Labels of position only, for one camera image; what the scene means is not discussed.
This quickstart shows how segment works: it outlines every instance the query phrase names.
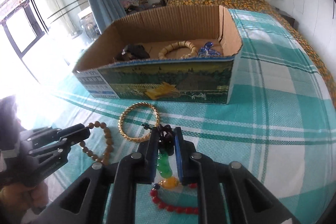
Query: human hand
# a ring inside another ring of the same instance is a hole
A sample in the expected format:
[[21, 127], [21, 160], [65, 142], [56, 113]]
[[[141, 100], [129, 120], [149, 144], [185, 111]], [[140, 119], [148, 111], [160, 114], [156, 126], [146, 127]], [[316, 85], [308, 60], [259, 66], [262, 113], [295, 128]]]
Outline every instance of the human hand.
[[48, 204], [48, 186], [41, 182], [36, 187], [26, 187], [21, 183], [13, 183], [3, 187], [0, 201], [8, 211], [23, 212], [34, 207], [44, 207]]

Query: blue bead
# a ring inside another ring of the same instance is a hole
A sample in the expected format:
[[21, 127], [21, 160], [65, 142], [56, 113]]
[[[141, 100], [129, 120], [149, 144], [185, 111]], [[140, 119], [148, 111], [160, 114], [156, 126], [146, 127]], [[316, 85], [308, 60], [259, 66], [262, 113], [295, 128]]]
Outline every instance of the blue bead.
[[161, 188], [160, 184], [155, 183], [153, 189], [159, 190]]
[[206, 42], [206, 44], [204, 45], [205, 48], [211, 48], [213, 46], [212, 42]]

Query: wooden bead bracelet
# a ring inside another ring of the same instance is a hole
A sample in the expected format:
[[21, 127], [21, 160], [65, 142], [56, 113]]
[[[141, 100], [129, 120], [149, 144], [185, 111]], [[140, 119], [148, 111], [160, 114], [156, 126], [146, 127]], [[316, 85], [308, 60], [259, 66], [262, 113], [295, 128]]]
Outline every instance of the wooden bead bracelet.
[[160, 52], [159, 52], [159, 59], [163, 60], [163, 59], [167, 59], [165, 57], [165, 55], [168, 52], [172, 52], [173, 50], [177, 50], [179, 48], [183, 48], [183, 47], [187, 47], [189, 49], [191, 49], [191, 53], [189, 54], [184, 54], [182, 55], [181, 58], [189, 58], [189, 57], [196, 57], [198, 54], [198, 48], [191, 43], [190, 41], [180, 41], [180, 42], [175, 42], [173, 44], [170, 44], [166, 47], [164, 47]]
[[109, 158], [110, 158], [110, 153], [114, 150], [112, 144], [113, 144], [113, 140], [112, 140], [112, 136], [111, 136], [111, 130], [106, 126], [106, 123], [102, 122], [98, 122], [95, 121], [95, 123], [89, 123], [88, 128], [89, 129], [93, 129], [94, 127], [100, 127], [103, 129], [104, 131], [104, 136], [106, 139], [106, 148], [105, 148], [105, 152], [103, 153], [102, 157], [98, 157], [96, 154], [94, 154], [91, 150], [89, 150], [86, 146], [85, 146], [85, 142], [81, 141], [79, 143], [80, 147], [82, 147], [82, 151], [83, 153], [87, 154], [88, 157], [92, 158], [92, 160], [96, 161], [96, 162], [101, 162], [104, 165], [108, 165], [109, 164]]

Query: cardboard box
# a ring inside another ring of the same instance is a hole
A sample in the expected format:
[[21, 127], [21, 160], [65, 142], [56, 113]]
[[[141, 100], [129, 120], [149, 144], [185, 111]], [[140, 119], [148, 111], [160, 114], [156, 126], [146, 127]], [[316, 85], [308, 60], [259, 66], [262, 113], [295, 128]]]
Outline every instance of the cardboard box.
[[[159, 60], [159, 51], [177, 41], [198, 48], [214, 43], [220, 57], [180, 59], [180, 48]], [[127, 44], [142, 44], [151, 59], [114, 62]], [[223, 6], [174, 6], [116, 20], [93, 43], [73, 73], [93, 97], [174, 102], [229, 102], [242, 40]]]

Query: necklace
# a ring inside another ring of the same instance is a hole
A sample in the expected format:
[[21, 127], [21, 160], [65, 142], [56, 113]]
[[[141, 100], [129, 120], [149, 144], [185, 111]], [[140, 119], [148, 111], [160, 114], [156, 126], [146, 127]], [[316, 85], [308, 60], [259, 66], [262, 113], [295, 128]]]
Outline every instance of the necklace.
[[111, 136], [111, 130], [106, 126], [106, 123], [102, 122], [98, 122], [95, 121], [95, 123], [89, 123], [89, 125], [87, 126], [89, 129], [93, 129], [94, 127], [100, 127], [103, 129], [104, 131], [104, 136], [106, 139], [106, 148], [105, 148], [105, 152], [103, 153], [102, 157], [98, 157], [96, 154], [94, 154], [91, 150], [89, 150], [86, 146], [85, 146], [85, 142], [81, 141], [79, 143], [80, 147], [82, 147], [82, 151], [83, 153], [87, 154], [88, 157], [92, 158], [93, 161], [96, 162], [101, 162], [104, 165], [108, 165], [109, 164], [109, 159], [110, 159], [110, 153], [113, 151], [113, 140], [112, 140], [112, 136]]
[[[171, 128], [165, 126], [165, 131], [171, 131]], [[161, 177], [164, 179], [161, 180], [159, 183], [154, 184], [153, 188], [150, 190], [150, 196], [152, 197], [152, 202], [157, 205], [159, 209], [165, 209], [168, 212], [176, 212], [178, 214], [185, 213], [185, 214], [195, 214], [198, 215], [198, 207], [181, 207], [181, 206], [174, 206], [165, 203], [159, 198], [159, 189], [173, 189], [179, 185], [179, 180], [173, 176], [173, 172], [170, 168], [169, 161], [168, 161], [168, 153], [164, 148], [159, 150], [159, 154], [157, 156], [157, 170], [160, 172]], [[189, 187], [194, 189], [197, 187], [196, 183], [189, 184]]]
[[[170, 177], [172, 183], [175, 183], [174, 181], [176, 180], [175, 177]], [[198, 215], [198, 207], [182, 207], [182, 206], [174, 206], [174, 205], [170, 205], [165, 203], [164, 201], [162, 201], [159, 197], [158, 197], [158, 190], [161, 188], [161, 186], [164, 188], [164, 184], [165, 181], [167, 181], [167, 179], [162, 180], [160, 183], [156, 183], [154, 184], [153, 188], [151, 189], [149, 195], [152, 197], [152, 201], [154, 204], [157, 205], [157, 207], [159, 209], [166, 209], [166, 211], [168, 212], [176, 212], [178, 214], [181, 213], [185, 213], [185, 214], [194, 214], [194, 215]], [[193, 183], [193, 184], [189, 184], [190, 188], [196, 188], [197, 184]]]

